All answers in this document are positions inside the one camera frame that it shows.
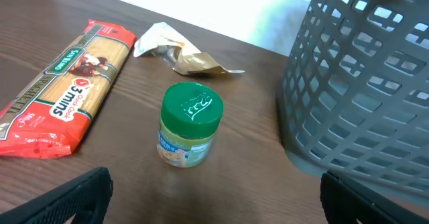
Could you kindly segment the green lid jar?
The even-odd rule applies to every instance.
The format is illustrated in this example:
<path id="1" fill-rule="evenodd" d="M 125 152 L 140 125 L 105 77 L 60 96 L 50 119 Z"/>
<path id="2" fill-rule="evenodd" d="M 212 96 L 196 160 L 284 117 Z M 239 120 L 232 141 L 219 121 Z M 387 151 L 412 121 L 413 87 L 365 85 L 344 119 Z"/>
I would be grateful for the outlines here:
<path id="1" fill-rule="evenodd" d="M 200 164 L 210 150 L 223 111 L 223 100 L 208 86 L 180 82 L 168 88 L 158 130 L 161 158 L 179 168 Z"/>

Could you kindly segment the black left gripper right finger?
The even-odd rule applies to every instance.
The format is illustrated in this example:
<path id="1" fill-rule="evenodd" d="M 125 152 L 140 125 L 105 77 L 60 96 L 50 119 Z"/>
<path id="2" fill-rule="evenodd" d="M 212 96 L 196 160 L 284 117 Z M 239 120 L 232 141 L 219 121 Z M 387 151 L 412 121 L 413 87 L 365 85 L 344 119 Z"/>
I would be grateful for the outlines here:
<path id="1" fill-rule="evenodd" d="M 321 176 L 320 202 L 329 224 L 428 224 L 427 219 L 331 170 Z"/>

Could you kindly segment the beige pouch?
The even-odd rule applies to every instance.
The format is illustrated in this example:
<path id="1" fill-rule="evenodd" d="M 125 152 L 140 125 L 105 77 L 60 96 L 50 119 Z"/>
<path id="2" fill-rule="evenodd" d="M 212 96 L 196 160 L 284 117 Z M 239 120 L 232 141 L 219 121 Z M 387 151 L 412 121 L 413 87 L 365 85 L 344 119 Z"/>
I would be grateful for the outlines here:
<path id="1" fill-rule="evenodd" d="M 181 75 L 244 73 L 242 70 L 227 70 L 165 22 L 153 24 L 134 43 L 134 57 L 149 55 L 163 58 L 172 70 Z"/>

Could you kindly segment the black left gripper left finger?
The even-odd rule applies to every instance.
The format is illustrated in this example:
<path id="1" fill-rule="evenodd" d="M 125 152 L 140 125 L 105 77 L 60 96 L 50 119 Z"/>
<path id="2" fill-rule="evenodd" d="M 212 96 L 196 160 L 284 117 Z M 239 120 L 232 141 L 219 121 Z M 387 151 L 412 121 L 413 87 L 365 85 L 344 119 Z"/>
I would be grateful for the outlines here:
<path id="1" fill-rule="evenodd" d="M 113 180 L 98 167 L 1 214 L 2 223 L 101 224 L 113 195 Z"/>

